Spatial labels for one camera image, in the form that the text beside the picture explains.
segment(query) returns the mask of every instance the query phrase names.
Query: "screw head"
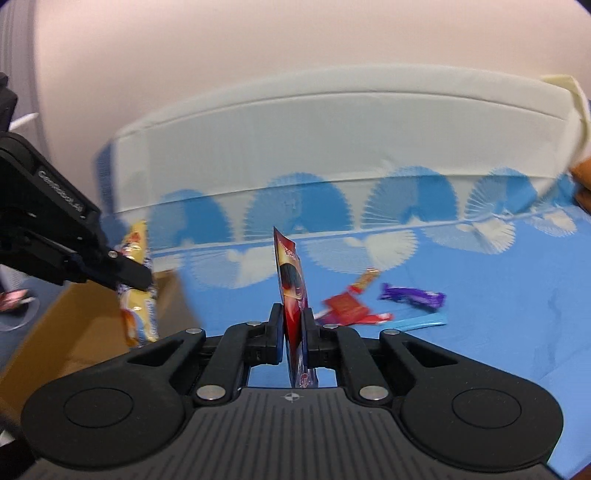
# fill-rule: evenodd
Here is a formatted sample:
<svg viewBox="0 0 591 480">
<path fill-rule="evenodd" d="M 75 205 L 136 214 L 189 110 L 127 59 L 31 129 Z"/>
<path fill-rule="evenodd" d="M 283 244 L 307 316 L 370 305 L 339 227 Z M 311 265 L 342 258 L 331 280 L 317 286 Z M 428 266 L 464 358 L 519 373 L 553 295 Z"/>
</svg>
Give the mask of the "screw head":
<svg viewBox="0 0 591 480">
<path fill-rule="evenodd" d="M 359 390 L 359 395 L 365 400 L 383 400 L 388 396 L 388 390 L 378 385 L 368 385 Z"/>
<path fill-rule="evenodd" d="M 204 385 L 197 389 L 197 396 L 202 400 L 219 400 L 226 394 L 226 389 L 219 385 Z"/>
</svg>

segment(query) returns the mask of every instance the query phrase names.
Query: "cardboard box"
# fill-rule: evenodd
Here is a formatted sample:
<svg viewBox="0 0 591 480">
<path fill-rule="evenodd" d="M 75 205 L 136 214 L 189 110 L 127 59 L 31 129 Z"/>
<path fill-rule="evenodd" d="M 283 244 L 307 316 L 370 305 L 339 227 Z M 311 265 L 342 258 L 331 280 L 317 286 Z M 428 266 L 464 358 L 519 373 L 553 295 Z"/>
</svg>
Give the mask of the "cardboard box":
<svg viewBox="0 0 591 480">
<path fill-rule="evenodd" d="M 173 272 L 156 274 L 160 338 L 199 321 Z M 128 352 L 114 291 L 72 284 L 25 338 L 0 376 L 0 410 L 18 425 L 29 396 L 45 383 Z"/>
</svg>

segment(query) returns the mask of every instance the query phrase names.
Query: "pink wall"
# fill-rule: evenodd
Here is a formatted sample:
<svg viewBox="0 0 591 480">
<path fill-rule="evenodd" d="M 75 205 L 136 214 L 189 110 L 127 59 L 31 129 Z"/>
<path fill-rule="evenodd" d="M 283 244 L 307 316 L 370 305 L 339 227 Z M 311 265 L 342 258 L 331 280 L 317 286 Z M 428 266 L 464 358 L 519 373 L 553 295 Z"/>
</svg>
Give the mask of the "pink wall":
<svg viewBox="0 0 591 480">
<path fill-rule="evenodd" d="M 40 0 L 37 8 L 51 157 L 95 200 L 91 162 L 119 128 L 261 76 L 434 63 L 568 73 L 591 92 L 591 16 L 574 0 Z"/>
</svg>

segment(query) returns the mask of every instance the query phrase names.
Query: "red snack bag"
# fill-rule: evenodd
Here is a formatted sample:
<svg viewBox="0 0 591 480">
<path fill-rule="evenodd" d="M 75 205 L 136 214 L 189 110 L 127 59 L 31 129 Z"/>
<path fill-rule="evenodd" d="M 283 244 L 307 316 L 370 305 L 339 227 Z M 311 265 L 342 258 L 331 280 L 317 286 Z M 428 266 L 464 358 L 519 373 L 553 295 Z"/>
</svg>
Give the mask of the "red snack bag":
<svg viewBox="0 0 591 480">
<path fill-rule="evenodd" d="M 287 360 L 291 386 L 294 388 L 318 387 L 318 377 L 313 368 L 304 366 L 301 345 L 301 312 L 308 306 L 306 284 L 301 271 L 296 244 L 273 229 L 275 260 L 279 278 L 279 291 L 283 300 L 284 331 L 287 340 Z"/>
<path fill-rule="evenodd" d="M 348 291 L 324 301 L 330 313 L 339 319 L 340 325 L 357 323 L 369 314 L 369 308 L 353 297 Z"/>
</svg>

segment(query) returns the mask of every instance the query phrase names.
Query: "yellow candy wrapper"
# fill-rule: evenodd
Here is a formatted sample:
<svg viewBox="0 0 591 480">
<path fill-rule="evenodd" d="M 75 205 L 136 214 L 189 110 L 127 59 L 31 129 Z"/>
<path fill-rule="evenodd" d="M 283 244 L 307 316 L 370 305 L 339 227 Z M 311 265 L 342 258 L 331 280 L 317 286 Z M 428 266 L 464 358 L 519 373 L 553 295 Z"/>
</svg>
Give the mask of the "yellow candy wrapper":
<svg viewBox="0 0 591 480">
<path fill-rule="evenodd" d="M 122 255 L 152 270 L 148 249 L 148 228 L 144 220 L 134 223 L 119 247 Z M 156 322 L 156 289 L 135 290 L 120 284 L 117 288 L 123 320 L 125 342 L 130 348 L 139 348 L 158 340 Z"/>
</svg>

